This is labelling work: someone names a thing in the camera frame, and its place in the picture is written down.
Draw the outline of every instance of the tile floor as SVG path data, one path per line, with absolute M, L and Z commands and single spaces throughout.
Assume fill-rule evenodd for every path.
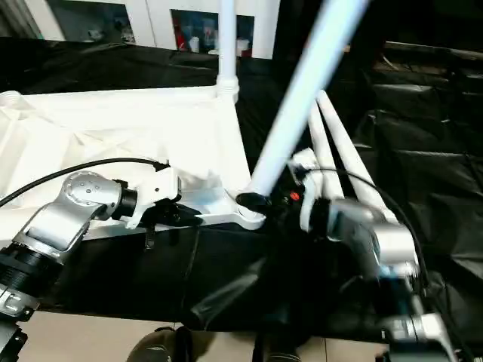
M 124 362 L 134 345 L 163 324 L 37 311 L 22 329 L 29 341 L 19 362 Z M 251 362 L 252 333 L 215 333 L 199 362 Z M 311 338 L 299 350 L 302 362 L 373 362 L 384 345 Z

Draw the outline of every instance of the robotic arm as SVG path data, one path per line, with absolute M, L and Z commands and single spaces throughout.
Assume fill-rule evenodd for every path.
M 160 217 L 156 220 L 151 215 L 150 222 L 199 225 L 201 219 L 195 213 L 180 217 L 186 209 L 175 204 L 180 199 L 179 187 L 171 167 L 135 189 L 90 171 L 69 175 L 57 198 L 40 208 L 0 251 L 0 362 L 18 359 L 27 336 L 16 322 L 30 319 L 39 306 L 38 298 L 57 280 L 91 220 L 113 218 L 135 229 L 152 209 Z

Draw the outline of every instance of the white tube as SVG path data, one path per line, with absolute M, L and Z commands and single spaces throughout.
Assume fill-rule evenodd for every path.
M 325 133 L 322 117 L 320 116 L 317 103 L 314 103 L 310 110 L 309 129 L 318 164 L 320 167 L 335 168 L 331 146 L 329 145 L 327 134 Z M 335 172 L 324 171 L 322 171 L 322 174 L 324 175 L 322 195 L 329 200 L 343 198 L 344 192 L 342 191 L 339 175 L 337 175 Z
M 232 81 L 236 78 L 235 0 L 220 0 L 218 44 L 220 55 L 217 81 Z
M 355 149 L 355 146 L 352 143 L 346 128 L 343 126 L 339 115 L 335 111 L 334 106 L 332 106 L 332 102 L 329 100 L 328 95 L 321 90 L 318 94 L 317 100 L 322 114 L 324 115 L 325 123 L 331 132 L 332 139 L 334 140 L 335 146 L 337 147 L 337 151 L 339 152 L 346 170 L 355 173 L 374 184 L 371 175 L 368 173 L 368 169 L 365 167 L 364 162 L 362 162 L 361 156 L 357 152 L 357 149 Z M 387 209 L 379 192 L 353 177 L 350 177 L 349 179 L 352 183 L 352 187 L 354 187 L 355 194 L 360 201 L 382 210 L 386 215 L 386 218 L 390 221 L 396 221 L 394 214 Z
M 339 63 L 368 0 L 326 0 L 248 186 L 269 195 L 307 125 L 310 106 Z

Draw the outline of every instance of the black tarp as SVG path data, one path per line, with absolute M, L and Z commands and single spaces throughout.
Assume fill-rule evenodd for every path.
M 215 57 L 155 48 L 0 38 L 0 49 L 0 91 L 24 94 L 210 85 L 217 75 Z M 391 64 L 371 69 L 346 55 L 328 93 L 376 184 L 414 224 L 446 315 L 478 351 L 483 62 L 445 50 L 384 54 Z M 238 64 L 236 108 L 252 170 L 292 69 Z M 304 135 L 299 147 L 308 145 Z M 290 179 L 278 187 L 291 187 Z M 380 341 L 370 290 L 339 245 L 236 225 L 162 232 L 154 250 L 143 245 L 142 235 L 84 242 L 42 308 Z

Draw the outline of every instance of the red led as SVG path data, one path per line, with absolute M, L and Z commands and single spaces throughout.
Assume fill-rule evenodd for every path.
M 294 201 L 299 201 L 299 200 L 300 200 L 300 195 L 299 195 L 299 194 L 297 194 L 295 191 L 292 191 L 292 192 L 290 193 L 290 198 L 291 198 L 292 200 L 294 200 Z

